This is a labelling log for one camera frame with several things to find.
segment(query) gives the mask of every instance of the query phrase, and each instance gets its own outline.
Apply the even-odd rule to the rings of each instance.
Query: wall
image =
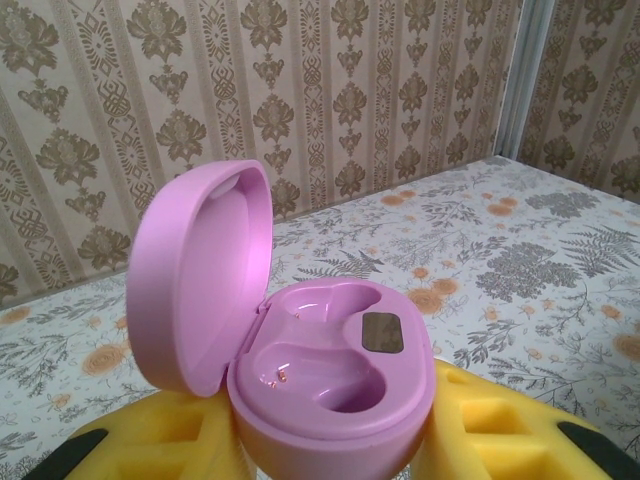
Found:
[[[0,300],[126,267],[154,194],[258,158],[278,218],[489,155],[511,0],[0,0]]]
[[[558,0],[518,159],[640,202],[640,2]]]

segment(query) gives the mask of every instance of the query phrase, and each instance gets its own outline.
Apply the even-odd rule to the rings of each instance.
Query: metal frame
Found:
[[[556,0],[524,0],[493,154],[516,160]]]

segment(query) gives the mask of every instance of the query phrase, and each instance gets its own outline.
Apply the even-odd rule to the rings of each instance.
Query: table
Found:
[[[343,275],[404,292],[436,354],[640,459],[640,205],[492,157],[275,226],[270,293]],[[0,364],[0,480],[154,392],[125,274],[0,312]]]

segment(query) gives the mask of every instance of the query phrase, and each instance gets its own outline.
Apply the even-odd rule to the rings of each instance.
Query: earbud charging case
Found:
[[[388,480],[417,450],[433,402],[422,316],[354,278],[265,299],[272,225],[255,160],[198,167],[157,194],[127,278],[136,363],[164,390],[207,397],[226,381],[242,444],[276,480]]]

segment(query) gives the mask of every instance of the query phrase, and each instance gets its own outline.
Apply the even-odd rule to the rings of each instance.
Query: black strip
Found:
[[[640,465],[603,434],[571,422],[558,428],[613,480],[640,479]]]
[[[98,428],[67,440],[22,480],[64,480],[108,433]]]

